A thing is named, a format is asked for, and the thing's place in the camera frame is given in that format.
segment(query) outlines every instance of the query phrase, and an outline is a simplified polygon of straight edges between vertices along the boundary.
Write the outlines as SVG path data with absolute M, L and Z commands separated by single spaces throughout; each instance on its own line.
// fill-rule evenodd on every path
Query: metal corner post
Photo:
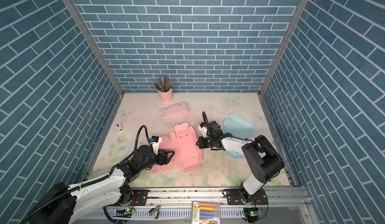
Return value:
M 84 172 L 83 172 L 82 177 L 81 177 L 81 181 L 83 181 L 87 177 L 89 172 L 92 171 L 92 168 L 94 167 L 94 164 L 96 162 L 96 158 L 98 157 L 99 152 L 102 149 L 103 143 L 104 143 L 104 141 L 107 137 L 107 134 L 108 134 L 108 132 L 112 126 L 112 122 L 115 119 L 116 113 L 118 112 L 119 107 L 122 103 L 123 97 L 124 97 L 124 94 L 123 94 L 123 96 L 119 97 L 118 101 L 116 102 L 116 104 L 115 104 L 115 106 L 111 112 L 111 115 L 108 119 L 108 122 L 104 127 L 102 135 L 100 136 L 99 141 L 97 142 L 97 144 L 95 146 L 94 152 L 92 153 L 91 158 L 84 169 Z
M 62 0 L 62 1 L 63 1 L 64 5 L 66 6 L 67 10 L 69 11 L 69 13 L 71 14 L 72 18 L 74 19 L 76 25 L 80 29 L 81 33 L 83 34 L 85 40 L 89 44 L 91 50 L 95 54 L 96 58 L 99 60 L 100 65 L 103 67 L 105 73 L 107 74 L 107 77 L 109 78 L 109 80 L 113 84 L 113 86 L 116 89 L 116 91 L 118 92 L 119 96 L 120 97 L 123 96 L 123 90 L 122 90 L 120 84 L 118 83 L 117 79 L 113 75 L 111 68 L 108 66 L 108 63 L 107 63 L 106 59 L 104 58 L 102 51 L 100 51 L 100 48 L 97 45 L 97 43 L 95 42 L 95 39 L 92 36 L 89 28 L 85 24 L 84 19 L 83 19 L 82 15 L 80 14 L 78 8 L 76 7 L 74 0 Z
M 272 116 L 270 114 L 270 111 L 267 108 L 266 102 L 265 102 L 263 96 L 261 96 L 261 95 L 258 95 L 258 99 L 259 99 L 259 101 L 261 103 L 261 106 L 262 106 L 262 109 L 263 109 L 263 113 L 265 114 L 267 124 L 269 125 L 270 131 L 272 132 L 272 136 L 273 136 L 273 139 L 275 141 L 275 145 L 277 147 L 278 153 L 282 156 L 282 158 L 283 158 L 283 160 L 285 162 L 285 168 L 284 169 L 287 171 L 287 174 L 289 175 L 290 183 L 293 186 L 298 186 L 298 182 L 297 182 L 296 177 L 294 175 L 294 172 L 293 172 L 293 170 L 292 170 L 292 168 L 290 166 L 290 162 L 289 162 L 289 160 L 288 160 L 288 158 L 286 156 L 286 153 L 285 153 L 285 151 L 283 149 L 281 139 L 278 136 L 277 128 L 275 127 L 275 124 L 273 122 L 273 119 L 272 119 Z
M 303 13 L 303 10 L 305 9 L 306 4 L 308 3 L 308 0 L 299 0 L 297 7 L 295 8 L 295 11 L 293 13 L 293 16 L 291 17 L 289 26 L 287 27 L 285 34 L 283 35 L 282 42 L 280 44 L 280 47 L 277 50 L 277 53 L 274 56 L 274 59 L 272 61 L 272 64 L 267 71 L 265 80 L 262 83 L 261 90 L 259 91 L 259 94 L 261 96 L 264 95 L 267 87 L 269 86 L 269 83 L 273 77 L 273 74 L 275 70 L 278 67 L 278 64 L 282 58 L 282 55 L 289 43 L 289 40 L 295 30 L 295 27 L 297 26 L 298 22 L 300 21 L 301 15 Z

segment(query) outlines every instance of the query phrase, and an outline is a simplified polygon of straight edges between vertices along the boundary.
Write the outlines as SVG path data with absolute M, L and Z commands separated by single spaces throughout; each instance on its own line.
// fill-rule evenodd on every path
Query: floral tabletop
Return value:
M 190 112 L 170 120 L 162 120 L 159 110 L 176 103 L 187 102 Z M 108 173 L 111 166 L 132 152 L 137 130 L 146 125 L 148 134 L 169 136 L 174 125 L 188 122 L 201 136 L 198 125 L 203 122 L 202 111 L 209 121 L 219 125 L 234 113 L 256 126 L 255 136 L 264 135 L 275 146 L 256 93 L 176 93 L 170 103 L 162 103 L 155 93 L 125 94 L 113 124 L 122 122 L 123 131 L 118 132 L 112 125 L 98 154 L 90 179 Z M 142 131 L 139 145 L 148 144 Z M 248 178 L 251 171 L 246 159 L 233 159 L 223 151 L 202 150 L 202 167 L 184 172 L 174 169 L 152 173 L 144 170 L 131 187 L 172 187 L 172 186 L 238 186 Z M 266 185 L 289 185 L 284 170 Z

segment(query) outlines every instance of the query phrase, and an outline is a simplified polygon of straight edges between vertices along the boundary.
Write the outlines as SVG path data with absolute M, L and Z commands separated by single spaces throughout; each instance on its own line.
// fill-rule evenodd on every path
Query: marker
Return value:
M 198 207 L 201 207 L 201 206 L 214 207 L 214 206 L 218 206 L 218 205 L 214 204 L 212 202 L 198 202 Z
M 213 208 L 212 207 L 208 207 L 208 206 L 201 206 L 200 210 L 201 211 L 213 211 Z
M 199 223 L 218 223 L 218 221 L 212 219 L 199 219 Z
M 202 218 L 202 219 L 212 219 L 213 216 L 209 216 L 209 215 L 200 215 L 200 214 L 199 214 L 199 218 Z
M 202 211 L 202 210 L 200 210 L 200 211 L 199 211 L 199 214 L 200 214 L 200 215 L 213 216 L 213 215 L 214 215 L 214 212 L 212 212 L 212 211 Z

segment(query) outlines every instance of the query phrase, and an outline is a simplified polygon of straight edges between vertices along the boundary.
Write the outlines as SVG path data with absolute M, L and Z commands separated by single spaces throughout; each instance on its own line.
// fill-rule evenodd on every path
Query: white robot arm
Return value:
M 150 145 L 137 148 L 139 134 L 143 128 Z M 134 200 L 129 183 L 137 179 L 142 170 L 155 164 L 165 165 L 170 162 L 175 152 L 158 149 L 161 141 L 157 136 L 149 139 L 147 128 L 143 125 L 136 136 L 134 151 L 114 165 L 108 174 L 69 186 L 62 182 L 55 184 L 20 224 L 27 221 L 30 224 L 70 224 L 101 207 L 104 207 L 110 221 L 124 223 L 109 217 L 105 206 L 117 202 L 130 204 Z
M 251 169 L 250 176 L 240 185 L 239 194 L 245 203 L 253 202 L 257 191 L 269 180 L 276 177 L 285 163 L 265 136 L 248 140 L 235 137 L 230 133 L 223 133 L 215 122 L 208 122 L 205 112 L 203 121 L 198 127 L 203 137 L 196 143 L 200 149 L 232 150 L 243 153 Z

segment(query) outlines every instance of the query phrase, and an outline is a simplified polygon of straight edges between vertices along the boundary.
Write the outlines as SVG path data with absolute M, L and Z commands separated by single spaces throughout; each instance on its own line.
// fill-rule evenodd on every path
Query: pink pencil holder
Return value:
M 159 96 L 161 97 L 162 102 L 171 102 L 172 101 L 172 90 L 169 90 L 168 92 L 160 92 L 158 91 Z

